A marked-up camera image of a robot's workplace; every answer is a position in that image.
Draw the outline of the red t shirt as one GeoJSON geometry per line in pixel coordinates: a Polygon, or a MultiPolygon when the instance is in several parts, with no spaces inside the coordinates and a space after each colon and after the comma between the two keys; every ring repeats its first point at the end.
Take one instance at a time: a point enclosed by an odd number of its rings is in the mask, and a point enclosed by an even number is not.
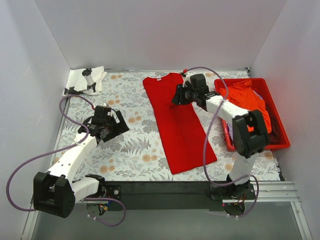
{"type": "Polygon", "coordinates": [[[176,105],[172,99],[177,85],[183,83],[179,73],[142,81],[152,105],[164,153],[173,175],[203,165],[205,131],[191,104],[176,105]]]}

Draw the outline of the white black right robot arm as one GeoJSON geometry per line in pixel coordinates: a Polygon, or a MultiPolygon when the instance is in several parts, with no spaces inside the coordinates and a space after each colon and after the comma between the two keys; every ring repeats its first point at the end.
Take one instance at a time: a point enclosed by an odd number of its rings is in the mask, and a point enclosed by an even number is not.
{"type": "Polygon", "coordinates": [[[237,199],[249,188],[251,171],[258,158],[269,143],[268,131],[260,110],[247,110],[229,102],[208,86],[192,88],[190,84],[179,84],[171,101],[176,105],[195,102],[213,117],[219,117],[232,127],[232,141],[236,158],[225,183],[209,182],[217,191],[237,199]]]}

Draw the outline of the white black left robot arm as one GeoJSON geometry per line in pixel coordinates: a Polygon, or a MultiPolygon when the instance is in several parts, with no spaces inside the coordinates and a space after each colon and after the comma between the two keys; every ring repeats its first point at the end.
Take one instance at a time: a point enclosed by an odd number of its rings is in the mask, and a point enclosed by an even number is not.
{"type": "Polygon", "coordinates": [[[98,105],[78,129],[70,148],[46,172],[38,172],[33,179],[33,206],[36,210],[61,218],[68,217],[77,202],[87,197],[101,200],[107,195],[104,177],[87,174],[73,181],[78,169],[99,143],[127,132],[122,113],[111,107],[98,105]]]}

